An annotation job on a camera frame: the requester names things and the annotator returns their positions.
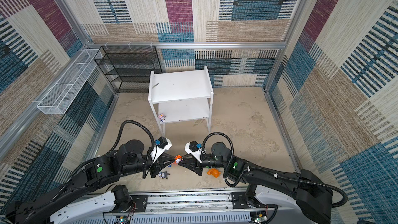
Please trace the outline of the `white two-tier shelf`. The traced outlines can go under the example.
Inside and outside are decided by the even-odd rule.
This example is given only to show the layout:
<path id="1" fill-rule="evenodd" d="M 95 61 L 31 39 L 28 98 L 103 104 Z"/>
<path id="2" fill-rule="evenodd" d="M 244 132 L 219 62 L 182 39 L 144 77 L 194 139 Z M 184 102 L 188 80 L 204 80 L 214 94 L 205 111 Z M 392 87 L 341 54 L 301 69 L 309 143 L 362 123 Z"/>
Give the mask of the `white two-tier shelf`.
<path id="1" fill-rule="evenodd" d="M 211 131 L 214 90 L 207 66 L 201 70 L 151 73 L 148 102 L 162 136 L 169 123 L 204 119 Z M 165 122 L 158 116 L 164 114 Z"/>

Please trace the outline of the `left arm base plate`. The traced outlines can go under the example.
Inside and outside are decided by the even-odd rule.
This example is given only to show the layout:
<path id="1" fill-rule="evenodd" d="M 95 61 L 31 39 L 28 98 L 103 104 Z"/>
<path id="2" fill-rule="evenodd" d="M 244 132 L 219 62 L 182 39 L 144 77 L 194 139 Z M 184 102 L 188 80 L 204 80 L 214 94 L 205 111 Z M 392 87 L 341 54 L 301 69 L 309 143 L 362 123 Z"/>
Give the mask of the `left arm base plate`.
<path id="1" fill-rule="evenodd" d="M 127 205 L 127 209 L 121 211 L 122 214 L 135 214 L 144 213 L 147 208 L 148 195 L 130 195 L 130 202 Z"/>

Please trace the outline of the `orange yellow Pokemon figure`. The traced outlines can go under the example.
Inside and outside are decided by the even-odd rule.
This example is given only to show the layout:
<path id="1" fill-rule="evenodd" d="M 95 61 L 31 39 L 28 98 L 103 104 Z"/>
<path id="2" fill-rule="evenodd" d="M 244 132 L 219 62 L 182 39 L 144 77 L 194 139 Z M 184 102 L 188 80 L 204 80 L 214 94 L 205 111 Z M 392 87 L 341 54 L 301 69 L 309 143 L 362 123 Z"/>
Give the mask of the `orange yellow Pokemon figure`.
<path id="1" fill-rule="evenodd" d="M 212 168 L 207 171 L 207 174 L 214 178 L 218 178 L 221 175 L 221 172 L 218 169 Z"/>

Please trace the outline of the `aluminium mounting rail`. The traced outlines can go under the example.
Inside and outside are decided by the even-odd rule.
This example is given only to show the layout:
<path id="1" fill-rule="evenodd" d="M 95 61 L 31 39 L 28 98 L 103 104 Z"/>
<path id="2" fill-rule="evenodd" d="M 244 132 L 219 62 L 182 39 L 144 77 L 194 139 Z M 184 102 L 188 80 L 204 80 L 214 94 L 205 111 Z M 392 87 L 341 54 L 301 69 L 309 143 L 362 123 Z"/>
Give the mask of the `aluminium mounting rail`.
<path id="1" fill-rule="evenodd" d="M 95 214 L 77 221 L 79 224 L 253 224 L 257 218 L 272 218 L 273 224 L 310 224 L 293 202 L 282 198 L 279 207 L 246 206 L 239 196 L 245 188 L 171 192 L 141 192 L 144 196 L 134 214 Z"/>

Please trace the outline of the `grey hood Doraemon figure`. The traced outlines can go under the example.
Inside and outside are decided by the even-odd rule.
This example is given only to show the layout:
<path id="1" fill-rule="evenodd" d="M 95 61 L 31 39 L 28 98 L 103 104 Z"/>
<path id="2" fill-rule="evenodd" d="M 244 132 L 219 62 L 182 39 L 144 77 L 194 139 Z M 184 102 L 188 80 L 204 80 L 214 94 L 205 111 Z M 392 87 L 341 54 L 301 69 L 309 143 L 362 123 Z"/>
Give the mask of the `grey hood Doraemon figure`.
<path id="1" fill-rule="evenodd" d="M 161 179 L 169 179 L 170 173 L 168 171 L 163 171 L 158 174 Z"/>

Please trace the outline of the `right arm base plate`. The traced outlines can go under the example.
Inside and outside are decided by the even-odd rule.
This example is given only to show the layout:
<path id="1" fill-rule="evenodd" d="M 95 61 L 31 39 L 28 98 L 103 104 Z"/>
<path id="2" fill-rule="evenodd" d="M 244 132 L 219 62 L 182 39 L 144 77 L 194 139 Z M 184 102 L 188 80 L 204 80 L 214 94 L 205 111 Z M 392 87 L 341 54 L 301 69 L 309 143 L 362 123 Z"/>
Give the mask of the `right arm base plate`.
<path id="1" fill-rule="evenodd" d="M 234 209 L 259 208 L 266 209 L 266 204 L 260 203 L 254 196 L 249 196 L 245 191 L 235 191 L 229 196 Z"/>

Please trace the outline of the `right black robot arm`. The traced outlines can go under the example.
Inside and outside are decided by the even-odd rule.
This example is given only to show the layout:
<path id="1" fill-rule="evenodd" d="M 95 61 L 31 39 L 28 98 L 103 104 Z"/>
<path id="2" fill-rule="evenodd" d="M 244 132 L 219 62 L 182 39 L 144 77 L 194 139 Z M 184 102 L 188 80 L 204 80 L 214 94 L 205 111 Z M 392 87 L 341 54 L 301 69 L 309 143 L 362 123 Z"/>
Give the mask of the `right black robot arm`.
<path id="1" fill-rule="evenodd" d="M 193 141 L 187 145 L 187 154 L 182 156 L 179 166 L 199 176 L 206 167 L 222 168 L 224 181 L 229 187 L 236 187 L 239 183 L 249 185 L 245 198 L 250 206 L 282 204 L 278 199 L 262 200 L 257 189 L 262 186 L 287 196 L 288 200 L 293 201 L 293 207 L 309 220 L 329 224 L 332 209 L 348 202 L 348 196 L 342 189 L 324 183 L 309 170 L 282 172 L 237 157 L 232 140 L 222 132 L 210 133 L 201 144 Z"/>

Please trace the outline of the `orange crab hood Doraemon figure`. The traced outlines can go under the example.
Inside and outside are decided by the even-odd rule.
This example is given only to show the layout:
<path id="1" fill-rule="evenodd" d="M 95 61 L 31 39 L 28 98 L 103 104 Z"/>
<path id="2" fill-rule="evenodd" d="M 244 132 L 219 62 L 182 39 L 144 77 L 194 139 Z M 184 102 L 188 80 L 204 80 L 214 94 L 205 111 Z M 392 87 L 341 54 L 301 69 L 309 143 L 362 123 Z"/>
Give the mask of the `orange crab hood Doraemon figure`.
<path id="1" fill-rule="evenodd" d="M 181 161 L 182 161 L 182 156 L 181 156 L 181 155 L 177 155 L 177 156 L 175 157 L 175 163 L 176 163 L 176 164 L 179 164 Z"/>

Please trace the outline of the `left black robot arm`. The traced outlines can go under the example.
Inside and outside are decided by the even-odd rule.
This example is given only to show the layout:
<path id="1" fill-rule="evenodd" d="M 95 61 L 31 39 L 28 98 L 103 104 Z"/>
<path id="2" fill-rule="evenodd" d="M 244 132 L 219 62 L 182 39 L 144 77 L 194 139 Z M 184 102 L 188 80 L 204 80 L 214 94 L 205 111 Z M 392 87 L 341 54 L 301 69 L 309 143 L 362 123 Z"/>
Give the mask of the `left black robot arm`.
<path id="1" fill-rule="evenodd" d="M 120 145 L 125 125 L 141 128 L 150 139 L 148 151 L 139 140 Z M 31 201 L 15 201 L 6 208 L 8 224 L 70 224 L 97 213 L 126 212 L 133 200 L 120 178 L 141 173 L 143 178 L 157 174 L 171 159 L 172 143 L 165 137 L 155 139 L 141 123 L 124 121 L 113 147 L 104 155 L 89 159 L 74 169 L 64 184 Z"/>

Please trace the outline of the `pink hood Doraemon figure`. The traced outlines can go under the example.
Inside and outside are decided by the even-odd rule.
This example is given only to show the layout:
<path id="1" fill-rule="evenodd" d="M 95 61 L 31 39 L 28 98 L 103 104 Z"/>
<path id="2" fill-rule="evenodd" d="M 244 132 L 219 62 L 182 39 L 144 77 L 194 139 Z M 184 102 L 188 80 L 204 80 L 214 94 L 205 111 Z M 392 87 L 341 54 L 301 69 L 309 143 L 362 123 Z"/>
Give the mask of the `pink hood Doraemon figure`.
<path id="1" fill-rule="evenodd" d="M 160 114 L 158 116 L 158 118 L 159 118 L 160 122 L 165 122 L 166 116 L 164 114 Z"/>

